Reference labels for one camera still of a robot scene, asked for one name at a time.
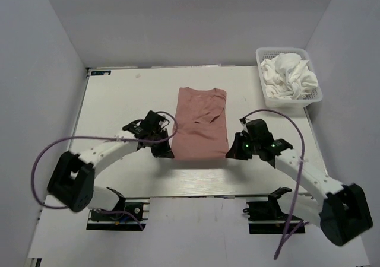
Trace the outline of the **pink printed t shirt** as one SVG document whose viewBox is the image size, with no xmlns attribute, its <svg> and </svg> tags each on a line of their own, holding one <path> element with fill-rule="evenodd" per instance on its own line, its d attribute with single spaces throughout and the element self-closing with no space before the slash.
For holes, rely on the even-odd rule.
<svg viewBox="0 0 380 267">
<path fill-rule="evenodd" d="M 178 131 L 172 139 L 175 160 L 224 158 L 229 150 L 226 124 L 226 91 L 181 87 L 175 119 Z"/>
</svg>

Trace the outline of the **white t shirt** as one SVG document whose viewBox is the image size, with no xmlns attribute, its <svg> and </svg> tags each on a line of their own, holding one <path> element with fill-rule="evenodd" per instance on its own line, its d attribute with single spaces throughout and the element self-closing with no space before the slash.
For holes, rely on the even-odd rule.
<svg viewBox="0 0 380 267">
<path fill-rule="evenodd" d="M 318 80 L 309 69 L 309 60 L 297 53 L 281 53 L 261 62 L 267 97 L 277 100 L 298 100 L 318 87 Z"/>
</svg>

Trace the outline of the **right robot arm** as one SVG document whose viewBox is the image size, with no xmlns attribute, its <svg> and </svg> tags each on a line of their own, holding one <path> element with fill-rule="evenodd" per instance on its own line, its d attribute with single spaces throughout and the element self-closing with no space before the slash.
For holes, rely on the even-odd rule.
<svg viewBox="0 0 380 267">
<path fill-rule="evenodd" d="M 336 246 L 343 246 L 373 227 L 363 189 L 345 185 L 315 166 L 303 162 L 293 146 L 284 139 L 274 139 L 262 119 L 240 119 L 242 132 L 235 134 L 226 158 L 250 160 L 257 155 L 276 170 L 298 181 L 308 196 L 289 187 L 280 187 L 265 202 L 251 201 L 243 213 L 251 221 L 285 220 L 293 217 L 319 227 Z"/>
</svg>

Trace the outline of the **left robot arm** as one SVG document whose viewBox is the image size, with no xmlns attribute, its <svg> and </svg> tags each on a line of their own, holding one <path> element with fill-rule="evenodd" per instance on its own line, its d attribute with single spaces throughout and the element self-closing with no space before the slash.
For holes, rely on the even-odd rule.
<svg viewBox="0 0 380 267">
<path fill-rule="evenodd" d="M 118 191 L 97 187 L 96 177 L 127 155 L 148 147 L 156 158 L 173 158 L 166 125 L 174 118 L 164 111 L 149 111 L 143 120 L 125 125 L 113 138 L 79 153 L 63 153 L 47 185 L 47 191 L 72 212 L 85 208 L 105 211 L 118 219 L 125 213 L 125 197 Z"/>
</svg>

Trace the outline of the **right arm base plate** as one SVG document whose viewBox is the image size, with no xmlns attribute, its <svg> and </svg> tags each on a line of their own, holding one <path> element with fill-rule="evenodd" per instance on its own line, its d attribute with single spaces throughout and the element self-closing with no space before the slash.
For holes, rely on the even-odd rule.
<svg viewBox="0 0 380 267">
<path fill-rule="evenodd" d="M 250 201 L 242 210 L 250 235 L 282 234 L 288 215 L 276 211 L 269 201 Z"/>
</svg>

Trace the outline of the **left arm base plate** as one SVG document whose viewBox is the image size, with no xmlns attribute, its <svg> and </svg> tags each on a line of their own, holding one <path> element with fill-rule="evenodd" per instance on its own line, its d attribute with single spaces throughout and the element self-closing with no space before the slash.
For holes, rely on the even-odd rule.
<svg viewBox="0 0 380 267">
<path fill-rule="evenodd" d="M 90 211 L 86 230 L 90 231 L 143 231 L 145 229 L 149 210 L 149 199 L 127 199 L 124 212 L 105 214 Z"/>
</svg>

